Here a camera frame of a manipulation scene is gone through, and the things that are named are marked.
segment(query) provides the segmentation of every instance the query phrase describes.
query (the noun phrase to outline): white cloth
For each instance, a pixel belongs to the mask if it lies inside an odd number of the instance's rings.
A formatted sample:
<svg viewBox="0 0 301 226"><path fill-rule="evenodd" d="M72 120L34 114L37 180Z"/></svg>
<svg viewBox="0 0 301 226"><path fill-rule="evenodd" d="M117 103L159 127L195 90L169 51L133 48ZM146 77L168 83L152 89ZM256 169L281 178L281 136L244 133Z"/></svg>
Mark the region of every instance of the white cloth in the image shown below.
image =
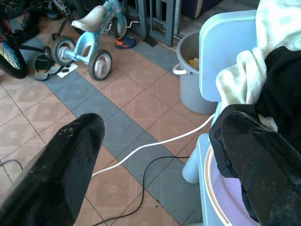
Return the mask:
<svg viewBox="0 0 301 226"><path fill-rule="evenodd" d="M231 104L255 104L266 81L265 57L275 48L301 49L301 0L261 0L256 12L257 47L237 56L237 64L222 70L216 86L222 110ZM260 120L277 130L274 120Z"/></svg>

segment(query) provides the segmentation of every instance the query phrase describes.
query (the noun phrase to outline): bucket handle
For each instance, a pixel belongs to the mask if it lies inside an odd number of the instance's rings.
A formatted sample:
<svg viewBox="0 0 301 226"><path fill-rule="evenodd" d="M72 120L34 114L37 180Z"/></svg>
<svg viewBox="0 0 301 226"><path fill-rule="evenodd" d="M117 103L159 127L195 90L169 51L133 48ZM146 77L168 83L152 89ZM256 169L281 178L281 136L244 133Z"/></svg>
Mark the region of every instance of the bucket handle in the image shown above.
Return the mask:
<svg viewBox="0 0 301 226"><path fill-rule="evenodd" d="M187 74L187 70L179 70L179 68L180 68L180 63L178 63L176 66L173 67L173 73L177 75Z"/></svg>

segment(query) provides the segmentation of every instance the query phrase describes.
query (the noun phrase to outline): flip-flop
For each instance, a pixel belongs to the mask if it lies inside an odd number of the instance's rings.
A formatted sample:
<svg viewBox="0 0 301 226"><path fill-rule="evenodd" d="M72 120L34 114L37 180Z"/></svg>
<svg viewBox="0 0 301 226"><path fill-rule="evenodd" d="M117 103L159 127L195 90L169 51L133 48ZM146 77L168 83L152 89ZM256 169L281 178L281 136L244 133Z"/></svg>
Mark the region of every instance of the flip-flop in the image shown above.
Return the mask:
<svg viewBox="0 0 301 226"><path fill-rule="evenodd" d="M48 60L45 54L42 54L37 57L35 68L34 78L39 81L44 81L48 78L48 75L60 72L63 66L57 63L52 63Z"/></svg>
<svg viewBox="0 0 301 226"><path fill-rule="evenodd" d="M117 38L115 41L115 47L122 49L122 48L133 48L136 45L136 39L133 37L123 37Z"/></svg>

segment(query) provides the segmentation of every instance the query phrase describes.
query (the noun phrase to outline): black cable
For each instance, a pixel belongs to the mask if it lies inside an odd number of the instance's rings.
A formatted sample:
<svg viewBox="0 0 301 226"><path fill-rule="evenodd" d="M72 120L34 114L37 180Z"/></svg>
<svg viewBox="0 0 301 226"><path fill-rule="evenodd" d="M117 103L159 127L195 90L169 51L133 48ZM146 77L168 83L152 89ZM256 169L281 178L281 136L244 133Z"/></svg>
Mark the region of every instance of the black cable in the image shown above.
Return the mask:
<svg viewBox="0 0 301 226"><path fill-rule="evenodd" d="M4 166L6 163L9 163L11 161L17 162L19 164L19 166L21 167L21 170L23 170L22 164L18 160L16 160L16 159L10 159L10 160L4 161L3 163L0 163L0 166Z"/></svg>
<svg viewBox="0 0 301 226"><path fill-rule="evenodd" d="M101 225L101 224L103 224L103 223L105 223L105 222L107 222L107 221L109 221L109 220L115 220L115 219L119 219L119 218L124 218L124 217L130 216L130 215L136 213L136 212L139 210L139 208L142 206L142 203L143 203L144 190L145 190L145 188L144 188L144 179L145 179L145 174L146 174L147 169L149 168L149 166L150 166L153 162L155 162L155 161L157 161L157 160L159 160L159 159L166 159L166 158L173 158L173 159L188 159L189 156L188 156L188 157L164 156L164 157L156 158L156 159L154 159L153 161L151 161L151 162L147 165L147 167L146 167L146 169L145 169L145 171L144 171L144 174L143 174L143 181L142 181L142 198L141 198L141 202L140 202L139 206L137 207L137 209L135 209L135 210L134 210L133 212L131 212L131 213L128 213L128 214L125 214L125 215L122 215L122 216L113 217L113 218L109 218L109 219L103 220L103 221L101 221L101 222L99 222L99 223L97 223L97 224L94 224L94 225L92 225L92 226L98 226L98 225Z"/></svg>
<svg viewBox="0 0 301 226"><path fill-rule="evenodd" d="M61 27L60 27L60 30L58 31L58 36L61 36L61 33L66 25L66 23L68 22L68 18L65 18L65 20L63 21Z"/></svg>

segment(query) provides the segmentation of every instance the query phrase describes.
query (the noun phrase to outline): tricycle wheel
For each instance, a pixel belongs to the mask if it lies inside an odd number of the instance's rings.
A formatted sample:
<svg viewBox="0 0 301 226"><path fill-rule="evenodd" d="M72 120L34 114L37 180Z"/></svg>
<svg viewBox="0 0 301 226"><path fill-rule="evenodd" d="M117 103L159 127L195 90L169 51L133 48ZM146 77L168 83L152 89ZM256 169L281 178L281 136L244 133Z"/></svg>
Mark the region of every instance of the tricycle wheel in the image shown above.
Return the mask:
<svg viewBox="0 0 301 226"><path fill-rule="evenodd" d="M70 49L74 51L75 42L70 37L58 37L51 48L51 56L53 60L63 66L72 64L73 60L69 57L64 56L64 51Z"/></svg>
<svg viewBox="0 0 301 226"><path fill-rule="evenodd" d="M127 18L124 14L123 14L123 20L124 20L124 23L125 23L125 27L122 29L118 19L116 17L113 18L111 29L114 32L113 34L114 34L115 38L123 37L127 33L127 28L126 28Z"/></svg>
<svg viewBox="0 0 301 226"><path fill-rule="evenodd" d="M107 50L101 49L94 53L88 65L89 75L95 80L105 80L112 69L112 56Z"/></svg>

